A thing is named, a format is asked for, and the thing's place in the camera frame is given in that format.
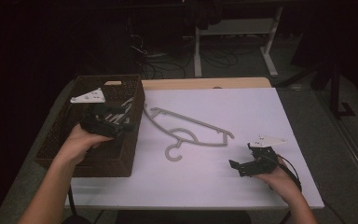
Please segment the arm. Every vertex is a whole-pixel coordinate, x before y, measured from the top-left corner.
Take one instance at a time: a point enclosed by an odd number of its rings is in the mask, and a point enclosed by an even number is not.
[[[77,164],[90,147],[111,138],[90,134],[77,124],[54,158],[35,196],[19,223],[61,223],[63,205]]]
[[[255,175],[255,177],[269,184],[289,205],[294,223],[318,223],[295,182],[279,166],[270,174]]]

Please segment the finger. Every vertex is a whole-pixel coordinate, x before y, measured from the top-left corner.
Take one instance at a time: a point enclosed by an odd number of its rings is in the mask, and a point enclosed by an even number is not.
[[[98,134],[93,134],[91,138],[94,143],[106,142],[114,139],[112,137],[106,137]]]
[[[99,147],[100,145],[101,145],[101,143],[94,144],[94,145],[92,145],[92,148],[97,148],[97,147]]]

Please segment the white table surface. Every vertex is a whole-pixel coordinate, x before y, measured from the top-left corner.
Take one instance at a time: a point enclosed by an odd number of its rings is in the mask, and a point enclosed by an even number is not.
[[[131,177],[73,178],[76,206],[206,210],[287,207],[264,182],[240,177],[228,163],[252,161],[246,145],[264,134],[287,140],[274,150],[296,167],[310,207],[324,207],[275,89],[145,91],[145,96],[148,109],[167,109],[228,130],[235,138],[228,138],[227,147],[183,143],[171,151],[172,156],[183,158],[168,161],[165,149],[177,140],[143,114]],[[200,141],[222,142],[221,133],[182,119],[158,115],[156,121],[166,127],[188,128]]]

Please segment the hand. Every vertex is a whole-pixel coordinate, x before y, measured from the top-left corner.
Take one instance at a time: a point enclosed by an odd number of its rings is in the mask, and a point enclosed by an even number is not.
[[[101,142],[109,140],[112,140],[112,138],[88,133],[80,127],[80,124],[77,124],[66,138],[56,158],[79,164],[84,160],[91,147],[96,148]]]
[[[278,162],[286,166],[282,158],[278,155]],[[274,189],[286,203],[290,203],[298,196],[302,196],[296,183],[279,166],[269,174],[254,175],[254,177],[263,180]]]

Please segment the wicker basket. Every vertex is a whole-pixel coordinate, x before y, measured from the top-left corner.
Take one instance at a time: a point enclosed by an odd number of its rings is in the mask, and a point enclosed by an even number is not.
[[[120,85],[104,85],[108,81]],[[88,104],[71,104],[70,99],[101,88],[107,105],[121,105],[132,96],[133,102],[129,118],[137,124],[135,130],[123,133],[119,138],[101,143],[96,149],[90,149],[85,160],[78,164],[74,177],[127,177],[131,175],[133,158],[138,139],[145,92],[141,77],[126,76],[85,76],[78,77],[71,93],[66,99],[58,117],[48,132],[35,161],[48,169],[58,153],[63,141],[77,122],[84,116]]]

